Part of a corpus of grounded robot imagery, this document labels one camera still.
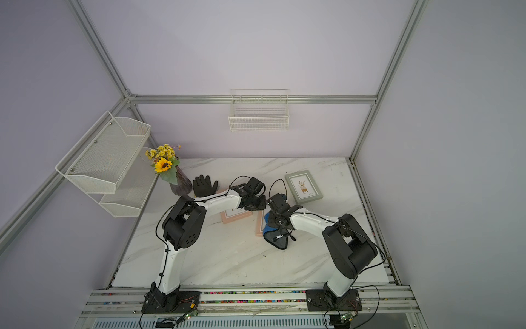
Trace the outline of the pink picture frame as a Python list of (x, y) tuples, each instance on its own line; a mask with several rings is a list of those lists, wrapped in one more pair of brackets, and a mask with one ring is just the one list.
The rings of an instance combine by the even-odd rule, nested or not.
[(256, 218), (256, 237), (262, 237), (263, 231), (266, 226), (266, 222), (264, 220), (264, 211), (259, 211)]
[(226, 210), (220, 213), (223, 224), (229, 224), (241, 219), (248, 218), (253, 215), (251, 211), (246, 211), (244, 208), (235, 208)]

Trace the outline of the blue microfibre cloth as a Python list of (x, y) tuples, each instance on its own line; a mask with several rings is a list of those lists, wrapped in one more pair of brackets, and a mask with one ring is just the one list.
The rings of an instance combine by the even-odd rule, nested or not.
[(264, 216), (264, 220), (264, 240), (279, 250), (287, 249), (290, 236), (289, 220), (276, 215), (273, 211), (269, 211)]

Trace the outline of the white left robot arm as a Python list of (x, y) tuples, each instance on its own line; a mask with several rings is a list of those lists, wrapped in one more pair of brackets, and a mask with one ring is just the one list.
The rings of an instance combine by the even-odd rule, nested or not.
[(193, 180), (193, 190), (194, 198), (180, 197), (158, 223), (162, 235), (157, 238), (164, 243), (165, 251), (159, 278), (151, 285), (147, 301), (163, 311), (174, 311), (186, 301), (179, 294), (182, 266), (186, 250), (197, 242), (205, 218), (233, 209), (262, 211), (266, 208), (266, 185), (254, 177), (219, 193), (217, 182), (212, 182), (208, 175), (200, 175)]

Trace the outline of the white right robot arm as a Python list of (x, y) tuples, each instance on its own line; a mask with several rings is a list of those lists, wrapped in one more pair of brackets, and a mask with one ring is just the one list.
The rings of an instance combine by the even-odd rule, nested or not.
[(282, 193), (270, 197), (267, 204), (270, 211), (263, 237), (273, 247), (287, 249), (294, 231), (309, 233), (325, 242), (336, 268), (325, 283), (325, 290), (332, 298), (346, 295), (359, 275), (379, 254), (378, 246), (353, 215), (319, 215), (302, 206), (290, 206)]

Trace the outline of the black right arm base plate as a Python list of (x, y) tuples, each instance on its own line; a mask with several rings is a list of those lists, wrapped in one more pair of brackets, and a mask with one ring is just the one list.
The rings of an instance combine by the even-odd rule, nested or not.
[(341, 297), (337, 297), (324, 284), (322, 289), (305, 291), (308, 311), (361, 311), (362, 303), (357, 289), (348, 289)]

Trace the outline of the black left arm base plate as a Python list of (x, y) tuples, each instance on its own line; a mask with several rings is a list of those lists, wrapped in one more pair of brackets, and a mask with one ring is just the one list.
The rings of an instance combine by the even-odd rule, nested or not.
[(141, 308), (142, 314), (190, 313), (197, 309), (201, 292), (180, 291), (179, 288), (171, 293), (162, 293), (156, 283), (152, 283), (150, 290), (145, 293), (145, 301)]

